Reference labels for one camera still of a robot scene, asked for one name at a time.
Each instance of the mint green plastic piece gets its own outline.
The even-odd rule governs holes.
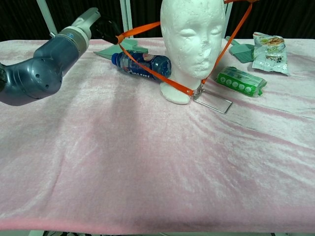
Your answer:
[[[223,69],[215,81],[250,97],[261,96],[262,88],[267,84],[264,79],[238,70],[235,67]]]
[[[239,44],[236,40],[232,40],[231,43],[233,46],[229,49],[229,52],[235,56],[241,63],[252,62],[254,45],[252,44]]]
[[[143,48],[143,47],[139,47],[138,46],[138,41],[135,39],[124,39],[121,43],[121,45],[126,49],[126,50],[133,50],[133,51],[137,51],[140,53],[148,53],[149,50],[147,48]],[[112,59],[112,55],[114,53],[121,53],[122,50],[119,47],[119,45],[113,45],[110,46],[107,49],[104,49],[102,51],[99,52],[94,52],[96,55],[99,55],[101,57],[104,57],[106,59],[111,60]]]

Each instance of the white pole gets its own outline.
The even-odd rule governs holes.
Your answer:
[[[129,30],[129,27],[128,27],[128,15],[127,15],[127,8],[126,8],[125,0],[120,0],[120,8],[122,11],[124,32],[126,32],[127,30]]]
[[[124,31],[126,32],[127,30],[132,29],[130,0],[120,0],[120,8],[122,11]]]
[[[229,21],[230,16],[231,16],[232,5],[233,5],[233,3],[229,3],[229,4],[227,4],[227,6],[226,6],[226,8],[225,8],[225,26],[224,26],[223,31],[222,31],[222,38],[224,38],[224,37],[225,37],[225,34],[226,34],[226,29],[227,29],[227,26],[228,26],[228,21]]]
[[[128,28],[129,28],[129,30],[130,30],[130,29],[132,29],[132,15],[131,15],[130,0],[125,0],[125,1],[126,1]]]
[[[37,4],[39,6],[41,14],[44,17],[44,20],[46,22],[46,25],[48,27],[49,32],[57,34],[58,32],[56,30],[56,26],[55,26],[54,20],[51,17],[51,14],[50,14],[49,8],[47,6],[46,0],[37,0]]]

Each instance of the robotic arm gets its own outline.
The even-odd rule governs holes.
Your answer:
[[[33,58],[14,65],[0,63],[0,101],[21,106],[59,91],[63,76],[89,46],[91,25],[100,18],[90,8],[69,27],[52,35]]]

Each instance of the orange strap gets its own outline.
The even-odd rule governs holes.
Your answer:
[[[235,38],[235,36],[237,35],[238,31],[240,30],[240,28],[242,27],[242,25],[244,24],[244,22],[246,21],[246,19],[248,18],[248,16],[250,15],[252,10],[252,3],[250,3],[250,6],[248,7],[247,11],[245,12],[245,15],[243,16],[243,18],[241,19],[240,23],[238,24],[238,26],[236,27],[235,31],[233,32],[233,34],[231,35],[230,39],[228,40],[225,48],[223,49],[223,51],[220,53],[212,71],[216,68],[216,66],[218,65],[218,63],[220,62],[220,60],[222,59],[224,53],[226,52],[227,48],[230,46],[230,44],[232,43],[233,39]],[[201,82],[203,84],[206,83],[208,77],[211,75],[212,71],[210,72],[210,74],[207,76],[206,79],[202,80]]]
[[[244,0],[225,0],[224,3],[230,3],[233,1],[244,1]],[[223,49],[223,51],[221,52],[221,54],[219,55],[213,70],[215,69],[215,67],[217,66],[217,64],[219,63],[219,61],[222,59],[224,53],[226,52],[228,46],[231,44],[232,40],[234,39],[235,35],[238,33],[238,31],[240,30],[241,26],[244,24],[245,20],[248,18],[251,10],[252,10],[252,3],[258,0],[247,0],[248,2],[250,2],[250,6],[248,7],[244,17],[241,19],[240,23],[238,24],[238,26],[236,27],[235,31],[233,32],[233,34],[231,35],[231,38],[229,39],[228,43],[226,44],[225,48]],[[120,46],[120,48],[122,49],[122,51],[133,61],[135,62],[138,66],[140,66],[141,68],[143,68],[144,70],[148,71],[149,73],[151,73],[152,75],[154,75],[155,77],[159,78],[160,80],[162,80],[163,82],[173,86],[174,88],[176,88],[177,90],[189,95],[189,96],[193,96],[193,90],[190,88],[187,88],[179,83],[177,83],[176,81],[170,80],[168,78],[166,78],[165,76],[162,76],[158,73],[156,73],[155,71],[151,70],[150,68],[143,66],[142,64],[138,63],[133,57],[132,55],[130,55],[130,53],[127,52],[127,50],[125,48],[123,48],[123,46],[121,45],[121,42],[124,40],[125,37],[129,37],[129,36],[133,36],[133,35],[137,35],[140,33],[143,33],[145,31],[151,30],[157,26],[160,25],[160,22],[155,22],[155,23],[151,23],[148,25],[144,25],[144,26],[139,26],[136,28],[133,28],[131,30],[128,30],[124,33],[122,33],[119,36],[116,36],[118,38],[118,44]],[[205,84],[207,81],[207,78],[202,80],[202,83]]]

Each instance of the white mannequin head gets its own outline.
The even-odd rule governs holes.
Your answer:
[[[223,0],[163,0],[161,29],[172,62],[171,80],[190,88],[199,87],[212,71],[221,51],[225,23]],[[178,104],[189,96],[163,83],[165,98]]]

